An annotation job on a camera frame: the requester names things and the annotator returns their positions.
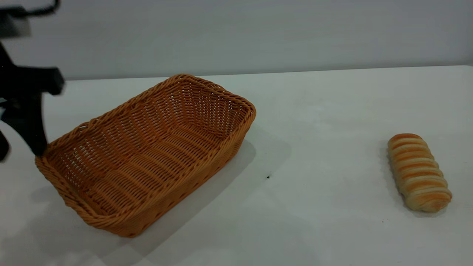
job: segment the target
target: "table surface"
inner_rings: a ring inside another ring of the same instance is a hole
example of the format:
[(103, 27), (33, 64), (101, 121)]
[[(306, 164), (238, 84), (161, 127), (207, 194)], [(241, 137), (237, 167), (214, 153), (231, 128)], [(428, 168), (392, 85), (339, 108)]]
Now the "table surface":
[[(12, 146), (0, 265), (471, 265), (473, 67), (204, 78), (251, 101), (256, 119), (219, 173), (134, 239), (86, 225), (0, 124)], [(45, 96), (49, 140), (164, 79), (69, 81)], [(403, 204), (386, 157), (397, 133), (429, 144), (453, 193), (446, 209)]]

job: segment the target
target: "woven rattan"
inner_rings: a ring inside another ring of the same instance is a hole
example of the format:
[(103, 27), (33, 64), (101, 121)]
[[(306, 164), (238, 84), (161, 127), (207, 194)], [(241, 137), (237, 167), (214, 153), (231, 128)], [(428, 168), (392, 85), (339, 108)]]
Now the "woven rattan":
[(36, 165), (87, 224), (135, 237), (235, 156), (255, 115), (176, 75), (50, 143)]

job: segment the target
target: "rectangular basket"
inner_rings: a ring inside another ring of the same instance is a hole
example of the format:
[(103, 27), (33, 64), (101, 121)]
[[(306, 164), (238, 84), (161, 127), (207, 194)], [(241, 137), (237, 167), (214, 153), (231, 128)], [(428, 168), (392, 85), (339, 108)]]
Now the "rectangular basket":
[(53, 141), (36, 165), (87, 224), (135, 237), (235, 156), (255, 115), (176, 75)]

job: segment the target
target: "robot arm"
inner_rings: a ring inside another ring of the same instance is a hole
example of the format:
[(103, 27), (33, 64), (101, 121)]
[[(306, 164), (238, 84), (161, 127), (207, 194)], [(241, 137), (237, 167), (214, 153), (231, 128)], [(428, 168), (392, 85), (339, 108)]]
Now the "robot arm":
[[(15, 19), (43, 16), (54, 12), (59, 6), (25, 11), (23, 8), (0, 10), (0, 36), (18, 35), (12, 24)], [(64, 79), (58, 68), (20, 67), (13, 64), (0, 43), (0, 119), (15, 129), (36, 156), (47, 147), (43, 129), (42, 93), (58, 95), (64, 87)], [(0, 161), (9, 151), (9, 144), (0, 132)]]

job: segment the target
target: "striped pastry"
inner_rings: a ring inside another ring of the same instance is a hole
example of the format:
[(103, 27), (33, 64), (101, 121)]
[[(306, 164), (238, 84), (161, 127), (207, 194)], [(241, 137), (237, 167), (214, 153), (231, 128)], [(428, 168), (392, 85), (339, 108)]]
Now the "striped pastry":
[(388, 153), (397, 187), (409, 208), (436, 213), (448, 205), (452, 193), (421, 137), (398, 134), (389, 140)]

